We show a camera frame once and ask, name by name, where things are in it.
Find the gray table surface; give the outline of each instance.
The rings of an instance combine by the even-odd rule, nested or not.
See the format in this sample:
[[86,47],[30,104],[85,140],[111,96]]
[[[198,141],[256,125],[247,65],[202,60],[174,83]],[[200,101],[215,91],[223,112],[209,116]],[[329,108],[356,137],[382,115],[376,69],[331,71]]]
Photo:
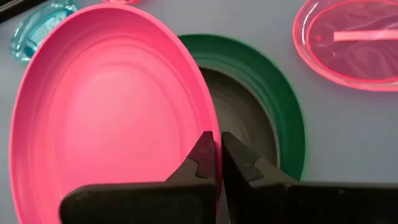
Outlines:
[[[83,0],[86,6],[100,0]],[[307,135],[308,181],[398,182],[398,93],[335,85],[311,71],[292,43],[302,0],[141,0],[140,8],[176,34],[211,33],[243,40],[282,70],[300,105]],[[0,223],[16,224],[8,176],[12,107],[24,67],[9,39],[26,12],[0,24]]]

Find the oval plate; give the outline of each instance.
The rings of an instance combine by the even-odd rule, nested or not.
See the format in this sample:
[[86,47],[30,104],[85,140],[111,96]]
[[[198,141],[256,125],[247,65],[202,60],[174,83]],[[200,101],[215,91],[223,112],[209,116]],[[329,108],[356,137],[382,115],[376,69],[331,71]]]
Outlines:
[[163,181],[204,131],[220,158],[210,93],[171,30],[134,7],[80,10],[44,40],[17,95],[10,175],[19,221],[59,223],[61,199],[82,185]]
[[310,68],[340,85],[398,91],[398,2],[308,0],[293,38]]

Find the plastic container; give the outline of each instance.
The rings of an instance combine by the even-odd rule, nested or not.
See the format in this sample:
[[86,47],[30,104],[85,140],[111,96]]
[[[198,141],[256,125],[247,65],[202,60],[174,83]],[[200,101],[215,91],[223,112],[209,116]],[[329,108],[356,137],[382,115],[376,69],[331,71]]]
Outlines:
[[59,223],[62,198],[84,185],[165,181],[205,131],[220,194],[216,111],[189,51],[135,7],[79,10],[45,38],[17,94],[9,163],[19,221]]
[[398,2],[309,0],[293,26],[296,49],[321,76],[361,90],[398,91]]
[[26,17],[11,39],[11,55],[22,63],[29,63],[33,54],[49,32],[78,9],[72,0],[51,0]]

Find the pink plastic dish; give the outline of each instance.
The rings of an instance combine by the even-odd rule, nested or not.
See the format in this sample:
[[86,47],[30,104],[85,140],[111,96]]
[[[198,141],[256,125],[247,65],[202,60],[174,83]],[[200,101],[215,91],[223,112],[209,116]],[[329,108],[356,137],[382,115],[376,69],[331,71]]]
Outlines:
[[139,0],[102,0],[103,2],[117,3],[117,4],[137,4]]
[[17,95],[10,175],[19,221],[60,223],[61,199],[82,185],[163,181],[203,131],[213,131],[220,158],[209,91],[178,37],[134,7],[82,9],[44,40]]
[[398,2],[308,0],[295,18],[296,49],[340,85],[398,91]]

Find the pink rim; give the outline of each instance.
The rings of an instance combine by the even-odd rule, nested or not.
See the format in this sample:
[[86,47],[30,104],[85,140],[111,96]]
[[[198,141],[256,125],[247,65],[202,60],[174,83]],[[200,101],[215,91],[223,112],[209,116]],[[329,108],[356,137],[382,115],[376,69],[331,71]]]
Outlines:
[[203,131],[213,132],[221,183],[215,109],[178,37],[134,7],[82,9],[47,36],[17,94],[9,163],[18,219],[59,223],[60,200],[81,185],[163,181]]
[[139,0],[102,0],[104,3],[115,3],[115,4],[137,4]]

